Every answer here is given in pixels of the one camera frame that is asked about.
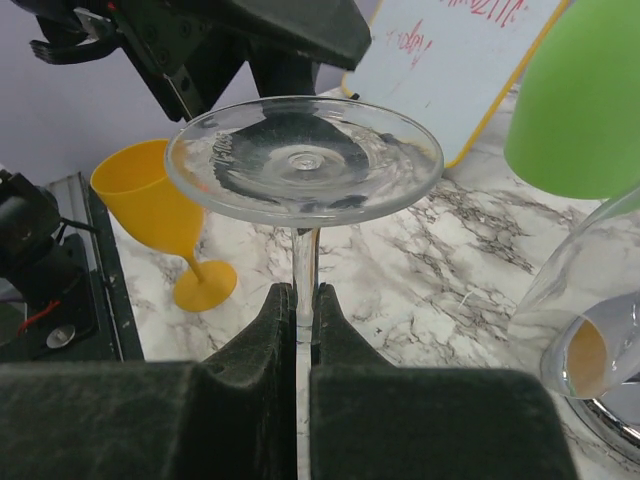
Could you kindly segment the clear tall glass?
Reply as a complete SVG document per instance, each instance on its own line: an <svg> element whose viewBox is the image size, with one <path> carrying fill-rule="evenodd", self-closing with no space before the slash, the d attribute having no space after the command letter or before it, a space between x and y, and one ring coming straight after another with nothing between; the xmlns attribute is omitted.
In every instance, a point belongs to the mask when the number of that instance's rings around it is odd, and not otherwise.
<svg viewBox="0 0 640 480"><path fill-rule="evenodd" d="M639 372L639 191L611 198L543 265L508 322L515 367L592 399Z"/></svg>

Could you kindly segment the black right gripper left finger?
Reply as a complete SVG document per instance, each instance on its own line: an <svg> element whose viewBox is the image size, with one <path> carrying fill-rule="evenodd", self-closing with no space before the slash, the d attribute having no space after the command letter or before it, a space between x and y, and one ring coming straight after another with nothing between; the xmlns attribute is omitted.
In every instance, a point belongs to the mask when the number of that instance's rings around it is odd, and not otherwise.
<svg viewBox="0 0 640 480"><path fill-rule="evenodd" d="M202 362L1 368L5 479L293 479L293 293Z"/></svg>

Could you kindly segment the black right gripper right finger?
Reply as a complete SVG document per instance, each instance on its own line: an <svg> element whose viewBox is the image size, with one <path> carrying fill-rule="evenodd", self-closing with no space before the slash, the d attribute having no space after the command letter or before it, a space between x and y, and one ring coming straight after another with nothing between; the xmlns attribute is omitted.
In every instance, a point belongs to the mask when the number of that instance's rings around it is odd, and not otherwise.
<svg viewBox="0 0 640 480"><path fill-rule="evenodd" d="M402 368L316 298L310 373L315 479L574 479L553 401L517 370Z"/></svg>

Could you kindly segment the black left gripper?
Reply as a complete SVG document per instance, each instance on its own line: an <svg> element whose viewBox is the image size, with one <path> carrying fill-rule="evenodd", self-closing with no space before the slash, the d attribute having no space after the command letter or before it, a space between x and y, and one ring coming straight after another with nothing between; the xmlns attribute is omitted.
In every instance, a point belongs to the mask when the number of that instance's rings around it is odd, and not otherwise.
<svg viewBox="0 0 640 480"><path fill-rule="evenodd" d="M237 1L252 35L249 64L262 97L314 95L319 67L353 71L371 45L353 1ZM31 1L51 65L99 60L121 49L172 121L212 109L245 62L242 42L167 1Z"/></svg>

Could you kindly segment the green plastic wine glass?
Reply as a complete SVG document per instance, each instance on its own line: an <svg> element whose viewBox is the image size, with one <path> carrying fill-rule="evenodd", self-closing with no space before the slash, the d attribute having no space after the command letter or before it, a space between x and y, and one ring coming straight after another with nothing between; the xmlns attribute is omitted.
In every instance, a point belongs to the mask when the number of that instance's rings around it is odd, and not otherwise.
<svg viewBox="0 0 640 480"><path fill-rule="evenodd" d="M639 3L574 2L523 77L510 169L556 196L601 200L639 182Z"/></svg>

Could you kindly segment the orange plastic glass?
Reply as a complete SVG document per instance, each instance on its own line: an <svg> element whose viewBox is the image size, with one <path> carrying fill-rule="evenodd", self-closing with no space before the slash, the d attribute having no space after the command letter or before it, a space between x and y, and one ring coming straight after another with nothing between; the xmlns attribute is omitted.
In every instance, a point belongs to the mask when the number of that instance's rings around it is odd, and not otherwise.
<svg viewBox="0 0 640 480"><path fill-rule="evenodd" d="M230 297L237 274L227 262L196 259L204 209L171 182L164 167L167 145L166 139L155 139L112 154L95 168L90 185L131 237L186 261L188 269L177 279L173 299L185 311L203 312Z"/></svg>

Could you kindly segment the clear short glass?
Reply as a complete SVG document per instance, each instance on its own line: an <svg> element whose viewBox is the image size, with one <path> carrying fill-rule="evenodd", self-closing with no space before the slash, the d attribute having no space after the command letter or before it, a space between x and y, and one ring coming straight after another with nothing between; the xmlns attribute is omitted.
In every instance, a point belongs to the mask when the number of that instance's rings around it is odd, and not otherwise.
<svg viewBox="0 0 640 480"><path fill-rule="evenodd" d="M296 339L312 338L324 228L386 217L441 178L435 137L397 112L349 99L262 98L203 114L169 141L165 168L217 214L290 230Z"/></svg>

